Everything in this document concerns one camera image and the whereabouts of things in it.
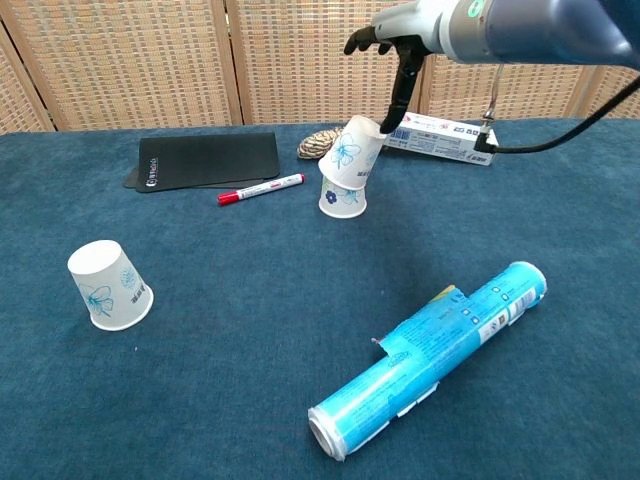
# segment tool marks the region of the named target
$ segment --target blue cylindrical tube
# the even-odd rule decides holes
[[[379,342],[385,358],[309,410],[310,427],[324,451],[344,460],[431,394],[546,290],[540,270],[514,262],[469,298],[452,288],[402,322]]]

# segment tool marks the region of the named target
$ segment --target white box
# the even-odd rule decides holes
[[[480,127],[477,125],[407,113],[400,126],[387,136],[384,144],[476,165],[491,165],[495,154],[473,149],[479,133]],[[493,130],[488,143],[498,145]]]

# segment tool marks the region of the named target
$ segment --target stacked paper cups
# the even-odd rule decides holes
[[[365,185],[385,138],[373,120],[361,115],[349,120],[318,163],[323,175],[320,210],[334,218],[353,218],[365,211]]]

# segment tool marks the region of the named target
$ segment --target woven screen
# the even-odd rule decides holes
[[[638,76],[638,72],[621,67],[600,67],[593,80],[593,93],[589,99],[589,114],[595,112],[611,97],[626,87]],[[638,92],[627,98],[609,117],[638,118],[640,117],[640,94]]]
[[[496,65],[462,65],[442,55],[427,65],[421,113],[478,120],[486,111]],[[506,65],[500,81],[499,119],[571,115],[583,85],[583,67]]]
[[[382,120],[398,58],[342,53],[388,0],[227,0],[245,123]],[[414,90],[415,108],[419,86]]]
[[[1,0],[63,130],[241,123],[223,0]]]
[[[0,132],[53,130],[11,40],[0,23]]]

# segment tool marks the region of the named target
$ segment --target white paper cup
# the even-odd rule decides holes
[[[339,187],[358,190],[367,183],[386,135],[380,133],[380,125],[361,115],[356,115],[344,127],[318,166],[322,174]]]
[[[367,208],[364,188],[346,190],[328,178],[322,178],[322,193],[318,203],[320,210],[333,218],[353,218],[361,215]]]
[[[129,328],[151,309],[153,292],[113,240],[80,247],[69,257],[67,268],[89,309],[91,322],[102,330]]]

